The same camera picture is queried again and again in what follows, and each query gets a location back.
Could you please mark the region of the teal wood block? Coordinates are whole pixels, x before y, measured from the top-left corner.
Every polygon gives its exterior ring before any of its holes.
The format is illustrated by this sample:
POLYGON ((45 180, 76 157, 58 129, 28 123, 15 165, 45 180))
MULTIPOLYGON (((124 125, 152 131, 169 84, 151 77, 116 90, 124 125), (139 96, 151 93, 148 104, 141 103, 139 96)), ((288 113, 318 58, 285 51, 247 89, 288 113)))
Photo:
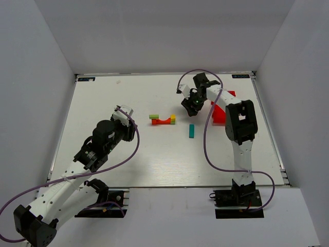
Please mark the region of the teal wood block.
POLYGON ((194 138, 195 136, 195 125, 189 124, 189 138, 194 138))

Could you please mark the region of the red plastic bin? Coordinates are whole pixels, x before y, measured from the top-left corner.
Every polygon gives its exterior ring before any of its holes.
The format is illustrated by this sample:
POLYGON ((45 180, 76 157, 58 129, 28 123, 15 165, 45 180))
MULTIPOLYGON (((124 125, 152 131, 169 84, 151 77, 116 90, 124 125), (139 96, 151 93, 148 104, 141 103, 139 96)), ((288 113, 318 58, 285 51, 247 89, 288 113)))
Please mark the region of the red plastic bin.
POLYGON ((214 107, 212 113, 212 124, 216 126, 224 126, 226 123, 226 114, 218 105, 214 107))

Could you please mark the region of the long green wood block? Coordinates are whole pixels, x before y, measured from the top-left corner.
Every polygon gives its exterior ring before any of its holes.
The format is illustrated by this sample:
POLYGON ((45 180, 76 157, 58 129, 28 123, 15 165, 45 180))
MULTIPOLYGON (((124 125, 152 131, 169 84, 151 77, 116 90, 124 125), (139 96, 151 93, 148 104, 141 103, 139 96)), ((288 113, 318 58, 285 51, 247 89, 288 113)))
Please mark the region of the long green wood block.
POLYGON ((149 119, 159 119, 159 115, 149 115, 149 119))

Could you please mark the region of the red arch wood block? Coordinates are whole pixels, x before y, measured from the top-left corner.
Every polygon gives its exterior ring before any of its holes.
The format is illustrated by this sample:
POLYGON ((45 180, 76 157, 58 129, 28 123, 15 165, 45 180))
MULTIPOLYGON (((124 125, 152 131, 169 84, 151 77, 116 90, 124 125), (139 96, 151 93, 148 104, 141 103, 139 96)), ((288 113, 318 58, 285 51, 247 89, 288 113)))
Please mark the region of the red arch wood block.
POLYGON ((161 119, 157 119, 157 124, 158 125, 171 125, 171 118, 169 117, 166 120, 161 120, 161 119))

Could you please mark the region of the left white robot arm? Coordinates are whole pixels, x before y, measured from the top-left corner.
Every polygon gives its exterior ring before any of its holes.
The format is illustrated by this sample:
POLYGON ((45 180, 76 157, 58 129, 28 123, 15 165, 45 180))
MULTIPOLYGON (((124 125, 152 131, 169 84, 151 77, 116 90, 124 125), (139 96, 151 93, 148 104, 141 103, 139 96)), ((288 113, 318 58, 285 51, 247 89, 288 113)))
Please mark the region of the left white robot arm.
POLYGON ((92 206, 121 205, 110 198, 109 187, 100 179, 101 167, 121 142, 139 136, 133 110, 117 107, 110 119, 97 123, 61 177, 47 183, 47 190, 27 206, 13 212, 16 231, 32 246, 48 246, 58 229, 80 211, 92 206))

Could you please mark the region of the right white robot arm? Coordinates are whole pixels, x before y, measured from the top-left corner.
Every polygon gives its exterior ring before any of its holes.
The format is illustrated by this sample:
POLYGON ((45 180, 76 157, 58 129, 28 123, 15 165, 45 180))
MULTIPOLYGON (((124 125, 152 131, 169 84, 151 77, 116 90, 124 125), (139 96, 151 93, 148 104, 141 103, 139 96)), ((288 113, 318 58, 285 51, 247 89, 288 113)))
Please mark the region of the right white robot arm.
POLYGON ((210 81, 205 73, 199 73, 193 77, 193 81, 193 89, 178 83, 176 92, 184 96, 181 105, 190 117, 198 114, 206 100, 222 109, 225 112, 225 132, 233 147, 232 187, 215 193, 215 199, 220 201, 218 206, 248 206, 256 192, 251 172, 251 149, 258 131, 254 104, 251 100, 240 100, 224 90, 219 77, 210 81))

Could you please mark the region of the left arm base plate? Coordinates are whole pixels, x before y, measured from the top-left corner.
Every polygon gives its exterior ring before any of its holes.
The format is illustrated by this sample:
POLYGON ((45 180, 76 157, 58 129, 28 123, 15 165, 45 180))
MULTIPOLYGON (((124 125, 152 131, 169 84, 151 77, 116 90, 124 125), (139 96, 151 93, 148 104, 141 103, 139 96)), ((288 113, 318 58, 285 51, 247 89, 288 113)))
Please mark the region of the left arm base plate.
POLYGON ((123 219, 129 207, 129 189, 109 189, 107 196, 81 210, 75 218, 123 219))

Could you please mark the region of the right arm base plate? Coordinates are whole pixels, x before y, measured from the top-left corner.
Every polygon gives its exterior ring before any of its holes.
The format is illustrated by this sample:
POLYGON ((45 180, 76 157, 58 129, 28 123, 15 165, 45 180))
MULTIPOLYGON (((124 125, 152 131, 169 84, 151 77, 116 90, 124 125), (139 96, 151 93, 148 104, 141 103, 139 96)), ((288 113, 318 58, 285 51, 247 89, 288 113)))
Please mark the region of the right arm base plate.
POLYGON ((215 207, 216 219, 261 219, 264 218, 262 199, 259 190, 237 201, 231 190, 214 190, 209 194, 215 207))

